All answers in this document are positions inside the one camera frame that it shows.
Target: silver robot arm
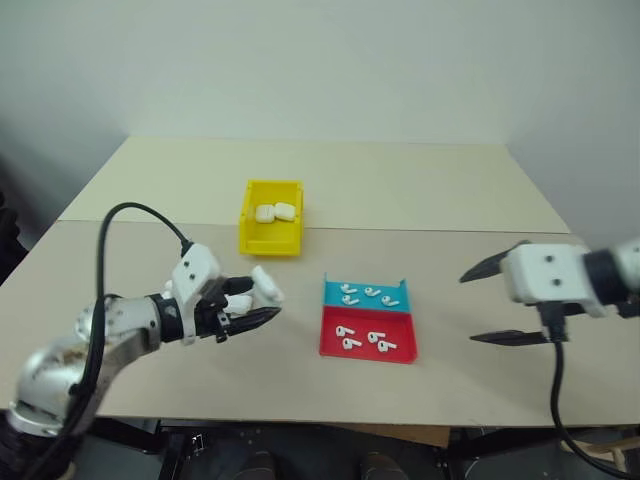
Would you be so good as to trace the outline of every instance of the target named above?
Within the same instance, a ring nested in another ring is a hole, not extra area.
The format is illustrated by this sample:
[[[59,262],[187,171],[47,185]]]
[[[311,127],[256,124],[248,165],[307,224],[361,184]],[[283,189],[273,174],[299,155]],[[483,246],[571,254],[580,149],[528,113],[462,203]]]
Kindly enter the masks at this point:
[[[245,299],[246,308],[240,314],[226,311],[235,296]],[[193,244],[180,259],[162,294],[132,299],[110,296],[105,302],[105,348],[98,383],[71,436],[79,438],[89,429],[116,375],[139,357],[158,350],[163,342],[181,340],[190,345],[196,337],[210,335],[225,341],[268,322],[280,312],[283,300],[282,292],[261,267],[254,268],[250,276],[227,278],[209,249],[199,244]],[[3,474],[3,461],[15,460],[2,457],[3,447],[5,451],[11,447],[14,437],[31,443],[40,438],[46,444],[65,425],[74,401],[72,389],[85,368],[92,316],[93,306],[85,308],[73,334],[39,350],[26,362],[5,419],[10,431],[0,435],[0,478],[21,478],[28,457],[37,455],[37,449],[27,449],[25,458],[19,458],[24,461],[13,465],[10,475]]]

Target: white earbud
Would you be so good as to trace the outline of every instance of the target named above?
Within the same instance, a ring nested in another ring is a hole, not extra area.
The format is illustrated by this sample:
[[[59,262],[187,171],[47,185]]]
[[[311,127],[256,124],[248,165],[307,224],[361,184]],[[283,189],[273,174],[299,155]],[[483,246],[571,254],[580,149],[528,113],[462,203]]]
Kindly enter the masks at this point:
[[[342,325],[338,325],[336,327],[336,337],[344,337],[345,335],[353,335],[356,333],[355,330],[351,330],[350,328],[343,327]]]
[[[385,307],[395,307],[400,303],[397,300],[391,300],[391,297],[389,297],[388,295],[385,295],[384,297],[382,297],[380,301]]]
[[[385,342],[384,340],[378,342],[378,351],[380,353],[388,352],[390,348],[398,348],[398,346],[395,343]]]
[[[387,334],[382,332],[369,332],[367,335],[367,339],[369,340],[369,343],[376,343],[378,340],[386,336]]]
[[[345,350],[351,350],[354,346],[361,347],[362,342],[354,340],[353,338],[345,338],[342,340],[342,348]]]
[[[360,300],[357,298],[352,299],[351,295],[345,295],[344,297],[342,297],[342,303],[344,303],[345,305],[355,305],[359,301]]]
[[[367,287],[367,288],[364,289],[364,294],[367,297],[375,297],[377,295],[380,295],[380,290],[374,290],[371,287]]]
[[[348,283],[343,283],[342,285],[340,285],[340,290],[342,290],[342,293],[357,293],[358,292],[357,288],[351,288],[351,285],[349,285]]]

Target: red tray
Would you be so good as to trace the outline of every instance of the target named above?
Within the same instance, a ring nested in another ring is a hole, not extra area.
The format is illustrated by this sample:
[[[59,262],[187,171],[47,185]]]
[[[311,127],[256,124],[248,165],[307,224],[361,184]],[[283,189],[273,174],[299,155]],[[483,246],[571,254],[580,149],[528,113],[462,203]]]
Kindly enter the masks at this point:
[[[339,325],[355,330],[355,334],[347,337],[362,342],[362,346],[354,346],[351,350],[342,348],[344,337],[336,336],[336,327]],[[377,344],[369,343],[367,340],[369,332],[386,333],[384,340],[395,343],[398,348],[389,349],[385,353],[379,352]],[[418,348],[411,314],[325,305],[322,315],[320,355],[379,362],[413,363],[418,356]]]

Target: white wall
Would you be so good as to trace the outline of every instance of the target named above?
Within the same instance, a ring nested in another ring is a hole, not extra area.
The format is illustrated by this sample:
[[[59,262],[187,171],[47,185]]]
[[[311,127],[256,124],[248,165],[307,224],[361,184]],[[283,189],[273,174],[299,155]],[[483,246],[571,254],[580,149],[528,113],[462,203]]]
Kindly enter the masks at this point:
[[[640,231],[640,2],[1,2],[0,184],[36,233],[127,133],[507,143],[602,245]]]

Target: blue tray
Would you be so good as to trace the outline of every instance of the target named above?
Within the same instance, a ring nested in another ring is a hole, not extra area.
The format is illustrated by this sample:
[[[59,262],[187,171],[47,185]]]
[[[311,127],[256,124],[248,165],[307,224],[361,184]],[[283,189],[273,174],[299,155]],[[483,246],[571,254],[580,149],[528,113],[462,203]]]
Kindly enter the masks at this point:
[[[348,283],[349,288],[357,288],[357,293],[352,293],[351,298],[357,298],[360,301],[355,305],[345,305],[342,303],[342,297],[345,293],[340,290],[342,284]],[[371,287],[374,290],[380,290],[380,294],[375,297],[368,297],[364,294],[364,289]],[[380,299],[388,295],[392,300],[400,303],[393,307],[387,307],[382,304]],[[407,282],[402,280],[398,286],[375,285],[373,283],[352,283],[352,282],[330,282],[325,275],[324,279],[324,304],[332,307],[345,308],[365,308],[369,310],[381,310],[387,312],[403,312],[411,313],[409,306],[409,293],[407,291]]]

